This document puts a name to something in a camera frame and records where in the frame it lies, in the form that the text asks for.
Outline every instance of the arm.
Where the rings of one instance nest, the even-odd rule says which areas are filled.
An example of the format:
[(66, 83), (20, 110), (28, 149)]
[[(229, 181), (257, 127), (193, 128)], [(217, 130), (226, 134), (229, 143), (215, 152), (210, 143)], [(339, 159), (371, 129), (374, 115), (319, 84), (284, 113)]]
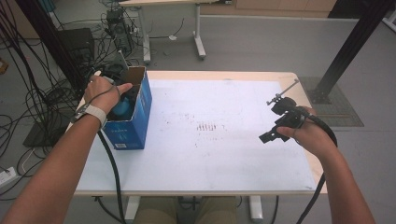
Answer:
[(353, 178), (347, 161), (332, 139), (311, 120), (301, 129), (279, 127), (277, 131), (295, 138), (320, 160), (326, 176), (332, 223), (375, 223), (373, 215)]
[[(85, 90), (86, 102), (111, 88), (102, 77), (92, 77)], [(132, 87), (124, 84), (92, 101), (92, 105), (108, 113), (119, 94)], [(67, 208), (82, 174), (85, 161), (100, 127), (98, 118), (85, 115), (55, 145), (44, 163), (8, 210), (2, 223), (63, 223)]]

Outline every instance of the desk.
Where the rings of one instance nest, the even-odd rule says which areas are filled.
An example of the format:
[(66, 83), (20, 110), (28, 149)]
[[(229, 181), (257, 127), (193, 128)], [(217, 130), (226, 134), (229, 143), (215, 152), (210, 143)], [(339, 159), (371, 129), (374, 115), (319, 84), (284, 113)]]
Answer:
[(120, 2), (122, 7), (135, 7), (140, 20), (141, 32), (143, 36), (143, 60), (146, 64), (151, 61), (150, 48), (149, 48), (149, 35), (146, 32), (145, 16), (143, 6), (156, 6), (156, 5), (175, 5), (175, 4), (195, 4), (195, 31), (193, 32), (195, 44), (198, 49), (199, 56), (203, 59), (206, 56), (204, 45), (202, 44), (200, 36), (200, 14), (201, 3), (211, 3), (217, 0), (130, 0)]
[[(278, 119), (271, 111), (271, 106), (267, 106), (265, 102), (285, 90), (295, 78), (297, 76), (293, 73), (148, 71), (153, 102), (146, 148), (132, 151), (113, 150), (120, 170), (123, 195), (313, 193), (322, 172), (315, 158), (292, 140), (283, 143), (276, 139), (264, 145), (258, 138), (269, 131)], [(183, 81), (201, 82), (214, 88), (217, 85), (230, 85), (231, 88), (213, 90), (216, 94), (210, 100), (221, 104), (221, 99), (227, 99), (231, 95), (237, 105), (235, 109), (222, 111), (220, 114), (186, 113), (188, 107), (183, 105), (188, 105), (191, 101), (188, 95), (196, 90), (183, 90)], [(233, 95), (233, 90), (237, 92), (237, 85), (249, 85), (249, 91)], [(270, 95), (259, 96), (262, 87), (274, 89), (268, 90)], [(294, 99), (298, 105), (309, 105), (300, 84), (289, 90), (286, 96)], [(194, 102), (202, 104), (204, 101), (197, 98)], [(246, 108), (247, 112), (239, 112), (239, 104), (255, 107)], [(165, 107), (169, 111), (180, 108), (180, 113), (169, 114)], [(238, 113), (244, 125), (235, 129), (228, 125), (227, 118)], [(247, 117), (262, 117), (257, 120), (259, 128), (248, 119), (243, 120)], [(194, 132), (186, 135), (189, 130), (180, 131), (178, 124), (182, 122), (189, 122)], [(229, 128), (228, 133), (221, 132), (223, 125)], [(186, 142), (183, 139), (190, 135), (198, 136), (199, 141)], [(98, 137), (93, 142), (76, 194), (116, 194), (111, 165)]]

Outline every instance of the grey floor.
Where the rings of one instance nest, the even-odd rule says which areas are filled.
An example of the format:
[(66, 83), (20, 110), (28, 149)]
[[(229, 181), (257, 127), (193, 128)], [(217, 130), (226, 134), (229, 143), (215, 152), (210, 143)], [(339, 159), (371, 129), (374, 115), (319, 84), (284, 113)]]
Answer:
[[(216, 70), (293, 72), (299, 77), (322, 77), (356, 21), (270, 19), (250, 17), (202, 17), (201, 33), (206, 58), (200, 60), (189, 31), (180, 31), (177, 41), (152, 39), (150, 70)], [(7, 52), (0, 51), (7, 58)], [(381, 23), (338, 85), (360, 116), (364, 127), (334, 128), (339, 147), (349, 162), (377, 223), (396, 220), (396, 34)], [(0, 114), (19, 115), (26, 90), (15, 68), (0, 76)], [(23, 122), (11, 141), (13, 152), (0, 160), (15, 166), (26, 150), (21, 145), (32, 125)], [(18, 193), (18, 189), (9, 196)], [(293, 223), (310, 196), (281, 196), (276, 223)], [(262, 196), (264, 222), (269, 223), (275, 196)], [(114, 197), (104, 202), (117, 212)], [(0, 217), (10, 202), (0, 202)], [(180, 214), (182, 223), (192, 223), (194, 212)], [(252, 223), (248, 199), (237, 210), (238, 223)], [(65, 223), (117, 223), (90, 197), (75, 197)], [(304, 223), (331, 223), (326, 195), (320, 195)]]

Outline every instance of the electronic device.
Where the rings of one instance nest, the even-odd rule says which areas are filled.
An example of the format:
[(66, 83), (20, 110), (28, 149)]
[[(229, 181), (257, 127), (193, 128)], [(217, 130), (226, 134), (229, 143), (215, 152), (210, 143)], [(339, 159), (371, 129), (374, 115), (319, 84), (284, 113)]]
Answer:
[(133, 48), (133, 41), (129, 26), (126, 25), (123, 18), (123, 9), (108, 10), (106, 21), (108, 25), (106, 31), (114, 38), (117, 50), (121, 50), (124, 54), (130, 54)]
[(89, 28), (62, 30), (58, 34), (76, 63), (93, 61), (95, 44)]

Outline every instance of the hand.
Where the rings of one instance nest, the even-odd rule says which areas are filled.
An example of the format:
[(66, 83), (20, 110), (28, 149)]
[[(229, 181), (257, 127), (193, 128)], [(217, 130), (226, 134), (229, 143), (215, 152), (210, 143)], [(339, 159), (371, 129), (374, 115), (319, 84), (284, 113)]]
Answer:
[[(316, 114), (315, 110), (305, 107), (308, 113)], [(276, 131), (287, 137), (297, 140), (302, 147), (317, 156), (319, 159), (325, 158), (328, 153), (334, 152), (336, 145), (317, 124), (312, 120), (306, 119), (300, 129), (292, 129), (289, 127), (279, 127)]]
[(91, 105), (102, 109), (106, 114), (117, 104), (120, 95), (132, 88), (131, 83), (125, 83), (118, 87), (113, 86), (107, 79), (99, 76), (91, 76), (90, 81), (87, 89), (85, 89), (84, 100), (88, 103), (95, 96), (107, 91), (94, 98), (91, 102)]

